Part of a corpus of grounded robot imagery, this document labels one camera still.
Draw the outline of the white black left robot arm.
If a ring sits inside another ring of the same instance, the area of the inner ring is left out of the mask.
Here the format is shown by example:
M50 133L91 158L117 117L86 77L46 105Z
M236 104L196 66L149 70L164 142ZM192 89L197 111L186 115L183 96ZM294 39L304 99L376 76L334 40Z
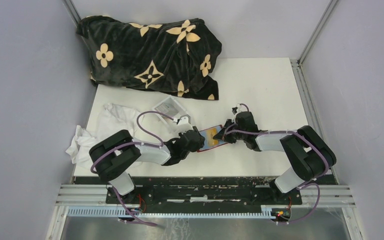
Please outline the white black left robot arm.
M205 138L197 129L180 133L158 145L133 138L123 129L111 135L89 150L92 160L90 171L108 182L118 197L129 204L136 200L138 191L127 169L135 162L172 166L185 160L205 145Z

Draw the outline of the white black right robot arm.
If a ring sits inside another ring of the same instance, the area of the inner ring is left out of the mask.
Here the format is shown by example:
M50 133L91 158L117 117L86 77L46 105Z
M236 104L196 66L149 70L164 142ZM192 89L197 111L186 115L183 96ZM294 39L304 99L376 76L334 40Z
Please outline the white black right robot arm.
M269 184L268 196L275 204L282 204L289 198L290 191L309 185L337 163L334 152L311 126L304 125L297 130L261 130L250 111L227 119L213 139L229 144L243 141L256 152L285 153L290 167Z

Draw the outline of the red leather card holder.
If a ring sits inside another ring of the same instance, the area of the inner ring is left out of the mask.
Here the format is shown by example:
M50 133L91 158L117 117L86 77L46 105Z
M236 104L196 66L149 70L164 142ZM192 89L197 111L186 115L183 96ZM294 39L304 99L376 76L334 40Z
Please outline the red leather card holder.
M205 152L212 150L214 148L228 144L227 142L220 139L213 139L213 137L222 130L223 126L221 124L209 127L199 131L199 134L204 137L204 145L197 152Z

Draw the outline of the yellow credit card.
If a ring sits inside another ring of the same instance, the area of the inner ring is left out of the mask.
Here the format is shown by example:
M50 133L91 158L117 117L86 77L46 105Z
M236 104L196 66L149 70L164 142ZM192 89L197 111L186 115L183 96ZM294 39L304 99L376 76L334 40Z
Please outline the yellow credit card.
M225 144L227 144L227 142L225 142L225 141L214 140L212 138L208 138L208 139L206 139L204 147L206 149L213 149L213 148L217 148L217 147L223 146Z

